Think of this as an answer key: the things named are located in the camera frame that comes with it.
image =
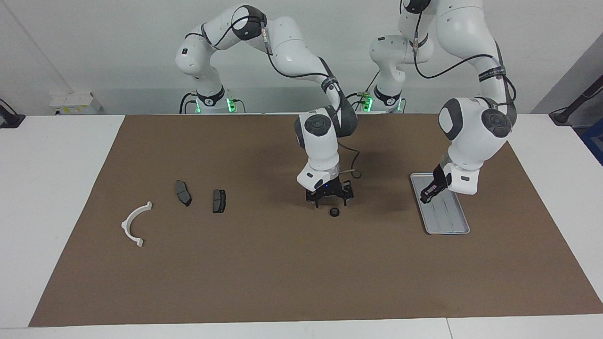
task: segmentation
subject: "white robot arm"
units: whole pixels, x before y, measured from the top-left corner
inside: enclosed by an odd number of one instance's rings
[[[327,95],[331,106],[304,113],[295,123],[296,131],[302,133],[298,133],[300,146],[309,156],[302,171],[305,174],[298,177],[298,182],[307,190],[316,191],[338,177],[337,138],[354,132],[358,124],[356,113],[326,62],[308,49],[293,19],[279,17],[274,21],[268,20],[260,10],[246,4],[230,7],[218,17],[194,28],[178,50],[176,65],[195,79],[197,102],[202,111],[232,111],[228,89],[220,81],[210,59],[216,51],[228,49],[240,41],[267,53],[270,63],[280,75],[314,81]],[[312,134],[305,129],[302,132],[298,126],[309,119],[316,124],[319,120],[324,122],[321,127],[316,127],[318,129],[329,125],[328,133]]]
[[[404,0],[403,4],[405,9],[399,27],[403,31],[402,28],[407,30],[414,25],[415,28],[411,28],[412,39],[409,38],[411,34],[404,31],[403,42],[400,43],[403,51],[390,59],[385,56],[377,58],[381,60],[381,64],[378,64],[383,80],[377,82],[375,93],[393,87],[389,84],[395,83],[395,80],[391,80],[394,77],[388,75],[390,72],[383,72],[383,65],[388,63],[414,64],[425,78],[435,78],[446,72],[428,77],[418,68],[418,64],[429,60],[433,53],[427,27],[423,26],[421,18],[435,10],[440,45],[446,52],[463,59],[462,62],[469,62],[477,70],[483,97],[454,98],[440,110],[440,127],[452,144],[434,170],[434,181],[421,192],[421,200],[429,203],[446,188],[453,192],[475,194],[480,168],[507,141],[517,119],[513,104],[515,98],[511,97],[509,90],[513,85],[506,76],[500,49],[486,26],[482,0]],[[375,52],[371,50],[371,53],[371,56],[385,54],[380,49]],[[398,81],[397,84],[402,88],[403,82]]]

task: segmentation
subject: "green led indicator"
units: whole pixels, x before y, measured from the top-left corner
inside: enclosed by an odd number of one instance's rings
[[[228,111],[231,113],[236,112],[236,104],[230,98],[226,98],[226,102],[228,103]]]
[[[362,109],[365,112],[370,112],[371,109],[373,108],[373,98],[371,96],[368,96],[368,97],[366,97],[365,100],[366,101],[365,101],[364,106],[362,107]]]

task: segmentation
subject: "white wall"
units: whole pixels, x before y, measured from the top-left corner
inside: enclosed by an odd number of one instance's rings
[[[238,2],[0,0],[0,95],[24,113],[49,113],[48,92],[65,87],[62,77],[73,90],[91,90],[106,113],[175,113],[182,94],[192,89],[191,80],[174,65],[183,36]],[[517,106],[522,113],[532,111],[603,31],[597,0],[484,3],[490,31],[520,92]],[[397,0],[250,4],[271,18],[293,17],[310,49],[327,60],[346,92],[364,89],[376,72],[368,56],[371,41],[397,33]],[[31,36],[30,47],[18,34],[6,33],[15,30],[7,8]],[[31,44],[39,46],[50,66],[37,65],[44,58],[28,55],[35,49]],[[265,55],[244,44],[217,55],[213,61],[224,84],[250,111],[307,110],[326,103],[316,84],[279,76]],[[456,61],[438,49],[422,68],[433,74]],[[436,112],[452,96],[479,93],[469,65],[436,80],[419,78],[412,66],[407,70],[409,112]]]
[[[542,99],[532,113],[546,114],[569,106],[601,75],[603,75],[603,34]],[[580,106],[572,114],[569,122],[574,127],[587,127],[601,118],[603,118],[603,94]]]

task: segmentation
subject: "gray tray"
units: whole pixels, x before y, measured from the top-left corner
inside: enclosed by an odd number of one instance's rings
[[[434,179],[431,173],[411,174],[412,188],[417,198],[425,230],[431,235],[460,235],[469,233],[469,224],[456,193],[445,190],[429,204],[421,202],[421,190]]]

